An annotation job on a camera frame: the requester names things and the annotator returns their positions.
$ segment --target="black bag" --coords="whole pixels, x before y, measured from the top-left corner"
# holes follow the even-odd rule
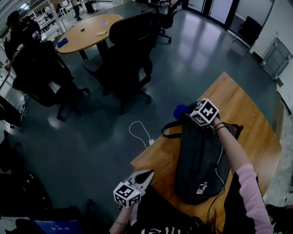
[[[189,105],[188,109],[193,111],[196,106],[197,102]],[[197,205],[222,191],[230,165],[222,143],[212,128],[199,127],[189,115],[186,113],[180,120],[167,124],[162,129],[162,135],[167,138],[181,138],[174,190],[185,203]],[[165,129],[178,125],[182,125],[182,133],[163,133]],[[243,126],[225,125],[238,139]]]

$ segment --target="bracelet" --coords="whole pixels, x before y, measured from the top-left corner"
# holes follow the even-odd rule
[[[214,132],[215,132],[216,127],[217,127],[218,125],[220,125],[221,123],[224,124],[223,122],[218,123],[218,124],[214,127]]]
[[[230,132],[230,130],[229,130],[229,128],[228,128],[227,126],[221,126],[221,127],[219,127],[219,128],[215,131],[215,134],[217,134],[217,131],[218,131],[220,128],[227,128],[228,131]]]
[[[119,225],[121,225],[121,226],[127,226],[128,225],[128,223],[119,223],[116,220],[114,222],[117,223],[117,224],[119,224]]]

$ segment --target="blue cloth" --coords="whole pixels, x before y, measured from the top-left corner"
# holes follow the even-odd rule
[[[174,110],[173,116],[175,119],[180,119],[184,113],[191,113],[191,111],[186,105],[181,104]]]
[[[57,47],[60,48],[61,46],[65,45],[66,43],[68,43],[67,38],[64,38],[61,42],[57,43]]]

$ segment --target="charger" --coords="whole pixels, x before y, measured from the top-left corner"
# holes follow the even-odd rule
[[[154,140],[150,138],[150,135],[148,134],[148,132],[147,132],[145,126],[143,126],[143,124],[142,124],[140,121],[135,121],[135,122],[133,122],[133,123],[129,126],[129,129],[128,129],[128,130],[129,130],[129,133],[130,133],[132,136],[134,136],[135,138],[140,139],[139,137],[137,137],[136,135],[134,135],[134,134],[130,131],[131,126],[132,126],[134,123],[136,123],[136,122],[140,123],[140,124],[142,125],[142,127],[145,129],[145,131],[146,131],[146,133],[147,133],[147,135],[148,135],[148,138],[149,138],[148,142],[149,142],[150,145],[152,145],[152,144],[154,143]],[[147,148],[145,142],[144,142],[142,139],[140,139],[140,140],[143,142],[145,148]]]

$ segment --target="blue screen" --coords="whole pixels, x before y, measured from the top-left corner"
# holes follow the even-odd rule
[[[54,234],[54,233],[84,234],[81,226],[76,220],[66,220],[66,221],[35,220],[35,223],[46,234]]]

